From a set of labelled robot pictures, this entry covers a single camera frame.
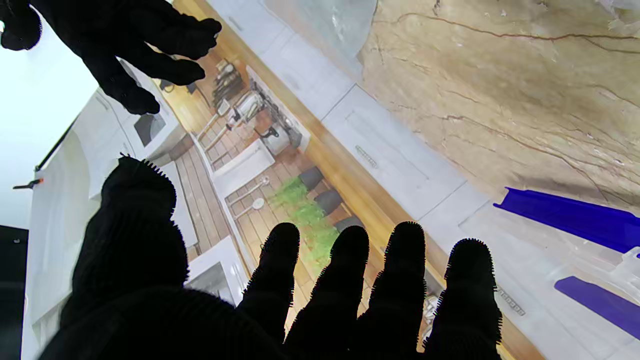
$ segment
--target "black glove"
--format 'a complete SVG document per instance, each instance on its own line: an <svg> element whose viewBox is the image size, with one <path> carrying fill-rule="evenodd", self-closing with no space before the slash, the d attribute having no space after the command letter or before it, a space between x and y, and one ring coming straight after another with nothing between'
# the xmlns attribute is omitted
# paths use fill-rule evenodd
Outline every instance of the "black glove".
<svg viewBox="0 0 640 360"><path fill-rule="evenodd" d="M369 239L344 230L285 338L300 234L273 228L237 308L185 289L182 236L170 220L171 182L148 161L124 157L89 221L50 359L491 359L499 360L501 313L487 247L461 240L449 258L425 353L416 351L424 304L425 245L416 223L399 224L369 308L362 299ZM202 346L185 346L185 344Z"/></svg>
<svg viewBox="0 0 640 360"><path fill-rule="evenodd" d="M276 226L237 307L283 344L292 359L500 359L496 344L502 314L493 299L491 255L480 241L461 240L451 252L447 289L424 354L416 352L426 290L420 225L405 222L394 230L369 308L359 318L369 239L361 227L344 230L285 339L299 245L295 226Z"/></svg>
<svg viewBox="0 0 640 360"><path fill-rule="evenodd" d="M222 30L218 21L180 14L165 0L31 0L31 4L82 58L104 92L134 114L157 113L160 106L129 77L116 56L152 78L188 85L204 78L204 70L193 61L166 54L201 58L216 45ZM0 0L0 20L5 25L3 47L31 49L39 41L42 25L27 0Z"/></svg>

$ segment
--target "beige marble surface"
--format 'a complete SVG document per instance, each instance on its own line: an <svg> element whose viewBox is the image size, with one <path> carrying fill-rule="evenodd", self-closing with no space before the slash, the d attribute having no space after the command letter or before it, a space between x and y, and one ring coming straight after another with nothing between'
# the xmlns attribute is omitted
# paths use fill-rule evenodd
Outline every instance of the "beige marble surface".
<svg viewBox="0 0 640 360"><path fill-rule="evenodd" d="M590 0L379 0L360 85L496 200L640 215L640 40L613 20Z"/></svg>

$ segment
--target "cabinet handle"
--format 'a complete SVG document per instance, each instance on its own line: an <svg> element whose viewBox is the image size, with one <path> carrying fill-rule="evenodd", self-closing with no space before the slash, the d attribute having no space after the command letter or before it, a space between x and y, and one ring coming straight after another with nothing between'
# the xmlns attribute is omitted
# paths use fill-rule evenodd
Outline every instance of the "cabinet handle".
<svg viewBox="0 0 640 360"><path fill-rule="evenodd" d="M95 99L98 100L100 105L102 105L104 107L104 111L109 111L109 108L107 107L107 104L102 102L102 99L100 98L100 94L95 94Z"/></svg>
<svg viewBox="0 0 640 360"><path fill-rule="evenodd" d="M378 168L378 163L376 162L376 160L373 160L373 158L371 157L371 155L367 154L366 151L364 151L363 148L361 148L359 145L356 145L356 152L363 157L364 160L366 160L366 162L369 163L369 165L371 165L372 168Z"/></svg>

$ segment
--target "white cabinet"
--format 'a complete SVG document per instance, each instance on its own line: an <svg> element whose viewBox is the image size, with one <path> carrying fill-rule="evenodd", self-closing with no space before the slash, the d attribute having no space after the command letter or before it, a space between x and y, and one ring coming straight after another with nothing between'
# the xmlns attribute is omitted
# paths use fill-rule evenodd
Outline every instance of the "white cabinet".
<svg viewBox="0 0 640 360"><path fill-rule="evenodd" d="M89 198L96 197L120 153L135 152L120 127L108 100L96 92L84 107L72 130L77 134L89 167Z"/></svg>
<svg viewBox="0 0 640 360"><path fill-rule="evenodd" d="M207 1L258 56L271 47L282 31L289 30L259 0Z"/></svg>
<svg viewBox="0 0 640 360"><path fill-rule="evenodd" d="M206 291L237 306L248 278L230 236L189 263L186 287Z"/></svg>
<svg viewBox="0 0 640 360"><path fill-rule="evenodd" d="M207 1L317 118L324 118L355 84L262 1Z"/></svg>
<svg viewBox="0 0 640 360"><path fill-rule="evenodd" d="M323 119L355 84L320 50L289 28L261 58L319 119Z"/></svg>
<svg viewBox="0 0 640 360"><path fill-rule="evenodd" d="M72 128L84 152L91 152L108 142L120 130L120 123L108 100L96 91L76 118Z"/></svg>
<svg viewBox="0 0 640 360"><path fill-rule="evenodd" d="M416 220L465 182L358 86L323 124Z"/></svg>

